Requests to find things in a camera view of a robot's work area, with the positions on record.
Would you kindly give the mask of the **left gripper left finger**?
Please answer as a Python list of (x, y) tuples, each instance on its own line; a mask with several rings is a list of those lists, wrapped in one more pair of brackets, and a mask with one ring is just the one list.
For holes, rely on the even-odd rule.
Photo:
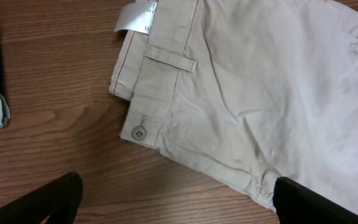
[(0, 208), (0, 224), (72, 224), (83, 198), (83, 181), (69, 172)]

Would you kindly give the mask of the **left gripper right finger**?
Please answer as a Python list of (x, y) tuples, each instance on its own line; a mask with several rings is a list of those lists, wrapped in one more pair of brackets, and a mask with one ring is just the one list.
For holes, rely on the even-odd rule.
[(287, 177), (275, 182), (273, 206), (280, 224), (358, 224), (355, 213)]

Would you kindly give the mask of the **beige khaki shorts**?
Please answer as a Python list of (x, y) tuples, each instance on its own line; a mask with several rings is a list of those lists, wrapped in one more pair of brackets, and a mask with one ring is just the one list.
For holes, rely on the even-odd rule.
[(126, 5), (121, 137), (266, 208), (289, 177), (358, 214), (358, 12), (325, 0)]

